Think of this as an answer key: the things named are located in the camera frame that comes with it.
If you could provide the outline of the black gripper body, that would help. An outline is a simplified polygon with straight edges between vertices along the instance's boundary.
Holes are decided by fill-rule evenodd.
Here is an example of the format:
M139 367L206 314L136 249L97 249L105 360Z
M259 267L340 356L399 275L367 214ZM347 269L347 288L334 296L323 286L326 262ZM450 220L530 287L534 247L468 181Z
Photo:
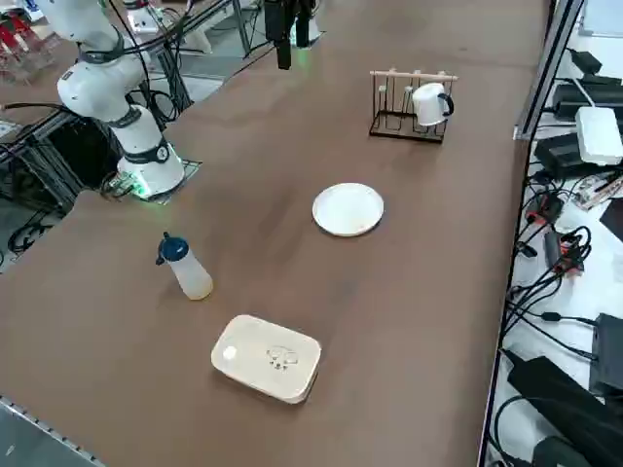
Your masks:
M300 13L309 15L312 19L312 1L266 0L264 12L266 38L269 41L279 41L289 37Z

